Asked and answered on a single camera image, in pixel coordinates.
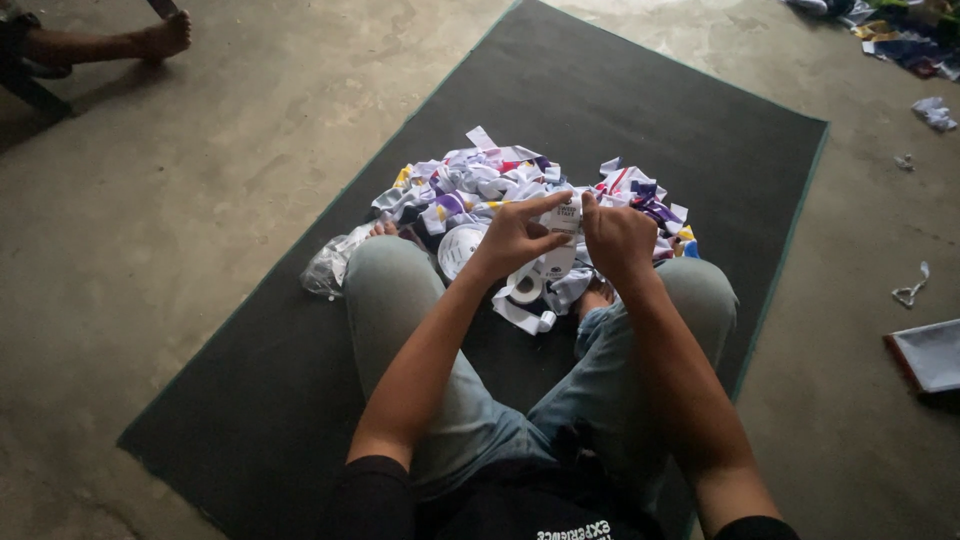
clear plastic bag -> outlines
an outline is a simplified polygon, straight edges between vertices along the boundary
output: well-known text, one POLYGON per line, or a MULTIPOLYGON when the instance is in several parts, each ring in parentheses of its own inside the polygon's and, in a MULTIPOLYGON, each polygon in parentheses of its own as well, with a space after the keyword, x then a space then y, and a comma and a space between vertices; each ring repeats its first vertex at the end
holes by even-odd
POLYGON ((357 227, 350 234, 340 234, 330 238, 326 245, 310 259, 306 269, 300 274, 300 284, 306 290, 327 297, 327 300, 344 296, 341 285, 347 271, 347 261, 357 246, 363 242, 376 220, 357 227))

person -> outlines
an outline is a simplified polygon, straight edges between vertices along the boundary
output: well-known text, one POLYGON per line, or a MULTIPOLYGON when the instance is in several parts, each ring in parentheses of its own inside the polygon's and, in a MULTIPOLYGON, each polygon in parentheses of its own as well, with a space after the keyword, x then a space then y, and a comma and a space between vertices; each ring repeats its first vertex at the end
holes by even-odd
POLYGON ((672 454, 706 538, 796 538, 711 366, 734 325, 730 284, 699 259, 655 268, 643 213, 583 194, 590 258, 619 300, 585 293, 579 361, 527 414, 494 400, 459 350, 494 282, 568 241, 530 220, 571 196, 505 205, 446 290, 392 228, 357 248, 344 290, 367 406, 318 536, 661 538, 650 511, 672 454), (586 426, 579 452, 599 468, 552 444, 586 426))
POLYGON ((161 61, 190 46, 190 13, 180 11, 135 32, 96 36, 47 30, 13 0, 0 0, 0 52, 51 67, 142 59, 161 61))

finger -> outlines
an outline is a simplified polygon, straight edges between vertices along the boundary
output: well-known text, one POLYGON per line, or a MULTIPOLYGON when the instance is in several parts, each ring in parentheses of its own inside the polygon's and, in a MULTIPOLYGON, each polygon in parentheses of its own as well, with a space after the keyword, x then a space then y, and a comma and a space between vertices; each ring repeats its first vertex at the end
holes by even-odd
POLYGON ((530 240, 535 252, 534 257, 539 257, 544 253, 553 251, 573 239, 566 233, 548 233, 546 236, 530 240))
POLYGON ((536 238, 541 238, 543 236, 547 236, 548 234, 550 234, 549 229, 547 229, 540 223, 537 223, 536 221, 528 221, 526 223, 526 226, 527 226, 527 236, 530 238, 536 239, 536 238))
POLYGON ((529 219, 536 215, 547 213, 548 211, 569 201, 571 197, 573 197, 573 191, 558 191, 557 193, 547 195, 546 197, 539 197, 538 199, 530 199, 523 201, 522 203, 516 203, 516 212, 522 217, 529 219))
POLYGON ((600 205, 589 191, 584 191, 580 201, 584 205, 584 233, 593 233, 600 225, 600 205))

foot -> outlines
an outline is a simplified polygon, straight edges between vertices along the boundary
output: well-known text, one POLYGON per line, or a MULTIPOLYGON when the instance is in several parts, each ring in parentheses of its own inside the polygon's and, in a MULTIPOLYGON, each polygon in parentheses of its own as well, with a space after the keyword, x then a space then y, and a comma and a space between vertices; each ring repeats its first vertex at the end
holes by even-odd
POLYGON ((607 307, 611 304, 613 304, 613 287, 608 282, 593 278, 587 285, 587 290, 577 300, 577 323, 582 323, 591 309, 607 307))
POLYGON ((383 224, 383 225, 377 223, 376 225, 373 226, 372 229, 370 229, 370 234, 367 234, 367 238, 370 238, 372 236, 383 236, 383 235, 388 235, 388 236, 399 235, 399 233, 396 231, 396 225, 394 225, 393 221, 388 221, 386 224, 383 224))
POLYGON ((190 47, 190 13, 181 11, 163 22, 130 34, 138 58, 161 61, 190 47))

forearm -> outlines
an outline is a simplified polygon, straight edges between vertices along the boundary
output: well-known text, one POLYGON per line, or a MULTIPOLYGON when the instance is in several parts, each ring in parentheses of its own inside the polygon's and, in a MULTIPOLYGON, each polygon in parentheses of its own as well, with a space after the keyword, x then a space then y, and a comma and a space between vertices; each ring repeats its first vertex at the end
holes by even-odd
POLYGON ((348 461, 378 448, 409 468, 413 448, 444 399, 453 361, 484 293, 487 279, 468 264, 396 354, 364 409, 348 461))
POLYGON ((643 394, 689 475, 753 465, 746 433, 693 334, 650 267, 618 289, 630 313, 643 394))

